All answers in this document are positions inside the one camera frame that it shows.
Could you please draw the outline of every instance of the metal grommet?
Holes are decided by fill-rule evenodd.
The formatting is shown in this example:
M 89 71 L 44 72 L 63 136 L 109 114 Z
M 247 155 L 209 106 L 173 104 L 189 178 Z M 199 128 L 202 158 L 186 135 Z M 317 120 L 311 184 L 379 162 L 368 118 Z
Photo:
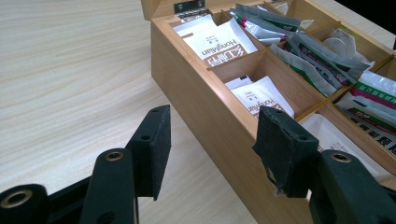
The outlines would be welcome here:
M 26 203 L 33 195 L 33 192 L 29 189 L 21 189 L 16 192 L 9 194 L 0 205 L 3 208 L 13 208 Z
M 348 156 L 341 154 L 341 153 L 333 153 L 331 157 L 340 162 L 352 162 L 352 159 L 350 159 Z
M 107 161 L 118 161 L 123 157 L 123 153 L 122 152 L 118 152 L 118 151 L 113 151 L 113 152 L 109 152 L 106 155 L 106 160 Z

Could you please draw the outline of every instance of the tea bag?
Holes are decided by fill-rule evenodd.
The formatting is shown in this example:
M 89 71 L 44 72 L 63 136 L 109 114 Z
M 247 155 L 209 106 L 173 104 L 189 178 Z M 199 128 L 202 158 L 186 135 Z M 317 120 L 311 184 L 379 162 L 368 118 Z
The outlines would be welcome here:
M 365 71 L 345 97 L 396 118 L 396 81 L 394 80 Z
M 314 49 L 318 55 L 322 55 L 329 59 L 340 70 L 347 74 L 345 79 L 351 83 L 355 83 L 361 74 L 369 67 L 367 64 L 355 62 L 345 57 L 340 57 L 340 55 L 321 45 L 316 39 L 310 37 L 307 34 L 297 32 L 295 36 L 296 37 L 293 38 L 293 41 L 295 40 L 294 43 L 296 45 L 298 45 L 297 43 L 305 43 L 310 49 Z
M 288 35 L 292 32 L 280 29 L 273 24 L 259 20 L 256 18 L 249 18 L 249 20 L 239 17 L 235 12 L 230 14 L 236 19 L 239 25 L 245 28 L 249 33 L 256 37 L 264 46 L 270 46 L 272 43 L 280 43 L 286 40 Z
M 264 77 L 252 84 L 233 89 L 232 92 L 256 119 L 259 118 L 261 105 L 282 110 L 294 118 L 293 109 L 269 77 Z
M 268 11 L 265 7 L 257 6 L 257 8 L 264 10 L 264 11 Z M 288 14 L 288 10 L 289 10 L 288 3 L 280 4 L 279 6 L 276 7 L 276 9 L 280 13 L 282 13 L 283 15 L 286 16 Z M 307 29 L 310 25 L 312 25 L 313 22 L 314 22 L 314 20 L 303 20 L 300 23 L 300 27 L 302 27 L 303 29 Z
M 309 43 L 303 42 L 299 36 L 293 35 L 292 37 L 288 37 L 286 43 L 286 50 L 290 52 L 297 51 L 301 58 L 311 63 L 318 73 L 337 90 L 343 86 L 356 82 L 326 56 L 312 48 Z
M 334 39 L 344 44 L 343 50 L 340 49 L 341 44 L 335 43 Z M 368 67 L 365 70 L 369 70 L 375 65 L 375 62 L 369 62 L 366 57 L 357 52 L 355 37 L 353 35 L 350 35 L 348 31 L 345 31 L 342 28 L 335 29 L 332 32 L 331 36 L 328 39 L 324 40 L 323 43 L 329 49 L 334 50 L 338 55 L 342 57 L 346 57 L 355 62 L 367 64 Z
M 324 96 L 328 97 L 337 91 L 335 87 L 328 83 L 326 79 L 318 73 L 311 63 L 281 49 L 275 44 L 271 45 L 270 50 Z
M 181 25 L 174 27 L 174 30 L 181 37 L 187 37 L 188 35 L 193 35 L 194 33 L 199 33 L 203 30 L 215 27 L 217 27 L 217 25 L 213 22 L 212 15 L 207 14 L 194 21 L 182 23 Z
M 188 36 L 184 41 L 209 67 L 257 50 L 234 18 L 216 28 Z
M 287 17 L 284 15 L 276 14 L 274 12 L 261 10 L 257 7 L 244 6 L 241 4 L 236 4 L 235 9 L 245 11 L 246 13 L 257 16 L 265 21 L 271 22 L 273 25 L 280 27 L 287 31 L 297 31 L 301 24 L 301 21 L 292 17 Z
M 396 155 L 396 82 L 365 71 L 335 105 Z

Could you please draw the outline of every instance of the metal hinge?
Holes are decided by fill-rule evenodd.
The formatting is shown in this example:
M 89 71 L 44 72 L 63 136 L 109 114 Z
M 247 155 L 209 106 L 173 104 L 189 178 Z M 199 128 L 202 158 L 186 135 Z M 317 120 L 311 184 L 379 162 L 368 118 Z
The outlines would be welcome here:
M 193 0 L 174 4 L 175 14 L 183 21 L 195 20 L 206 14 L 205 0 Z

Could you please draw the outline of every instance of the light wooden table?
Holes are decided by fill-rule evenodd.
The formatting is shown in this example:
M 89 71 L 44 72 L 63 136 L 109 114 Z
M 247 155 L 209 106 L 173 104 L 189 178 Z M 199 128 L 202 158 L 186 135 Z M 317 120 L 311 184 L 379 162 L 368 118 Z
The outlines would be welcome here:
M 392 47 L 393 34 L 367 27 Z M 101 152 L 170 104 L 150 76 L 149 40 L 138 0 L 0 2 L 0 191 L 51 194 L 91 175 Z M 163 187 L 156 202 L 139 198 L 141 223 L 256 223 L 172 106 L 171 125 Z

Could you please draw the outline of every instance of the tea packet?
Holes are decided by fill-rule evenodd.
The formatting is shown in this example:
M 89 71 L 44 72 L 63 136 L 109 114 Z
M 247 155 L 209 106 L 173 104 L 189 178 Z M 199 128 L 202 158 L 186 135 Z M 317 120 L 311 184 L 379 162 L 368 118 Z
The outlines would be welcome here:
M 259 119 L 261 105 L 282 110 L 294 118 L 293 109 L 269 77 L 263 77 L 252 84 L 231 91 L 256 119 Z
M 242 77 L 238 77 L 236 79 L 233 79 L 229 82 L 226 82 L 225 85 L 228 87 L 228 89 L 233 90 L 241 86 L 246 86 L 248 84 L 252 84 L 253 82 L 251 81 L 250 77 L 247 75 L 244 75 Z
M 285 50 L 293 53 L 311 63 L 318 73 L 337 90 L 356 81 L 338 68 L 330 59 L 316 49 L 306 44 L 297 35 L 286 39 Z
M 368 68 L 365 70 L 369 70 L 375 65 L 375 62 L 369 62 L 366 57 L 357 52 L 355 37 L 342 28 L 332 31 L 330 37 L 325 39 L 323 43 L 342 57 L 367 64 Z
M 334 149 L 355 156 L 377 181 L 393 177 L 322 115 L 313 114 L 301 125 L 319 140 L 318 151 Z
M 212 15 L 207 14 L 199 19 L 182 23 L 179 26 L 174 27 L 174 30 L 181 37 L 186 37 L 215 27 L 217 27 L 217 25 L 213 21 Z
M 209 67 L 257 50 L 234 18 L 215 28 L 185 37 L 184 41 Z
M 335 105 L 396 155 L 396 82 L 365 71 Z
M 235 12 L 230 11 L 230 14 L 236 19 L 239 25 L 267 47 L 272 43 L 277 44 L 285 41 L 286 37 L 292 34 L 292 32 L 282 30 L 267 21 L 259 20 L 257 18 L 250 18 L 249 21 L 239 17 Z
M 264 10 L 264 11 L 268 11 L 265 7 L 257 6 L 257 8 Z M 276 9 L 280 13 L 282 13 L 283 15 L 286 16 L 288 14 L 289 5 L 288 5 L 288 3 L 283 3 L 283 4 L 280 4 L 279 6 L 277 6 Z M 312 23 L 314 23 L 314 20 L 303 20 L 300 23 L 300 27 L 303 29 L 307 29 L 310 25 L 312 25 Z
M 369 68 L 368 64 L 355 62 L 346 57 L 340 57 L 340 55 L 334 53 L 332 50 L 319 43 L 316 39 L 303 32 L 297 32 L 292 40 L 296 45 L 298 45 L 298 43 L 305 43 L 311 49 L 315 49 L 320 55 L 328 58 L 339 69 L 347 74 L 346 79 L 351 81 L 351 83 L 355 83 L 355 80 L 357 80 L 361 74 Z
M 271 22 L 273 25 L 287 31 L 295 32 L 301 24 L 301 20 L 280 15 L 267 10 L 261 10 L 257 7 L 245 6 L 237 3 L 235 4 L 235 9 L 244 11 L 253 16 L 257 16 L 258 18 Z
M 333 87 L 318 73 L 311 63 L 283 50 L 275 44 L 270 46 L 270 50 L 324 96 L 328 97 L 337 91 L 335 87 Z

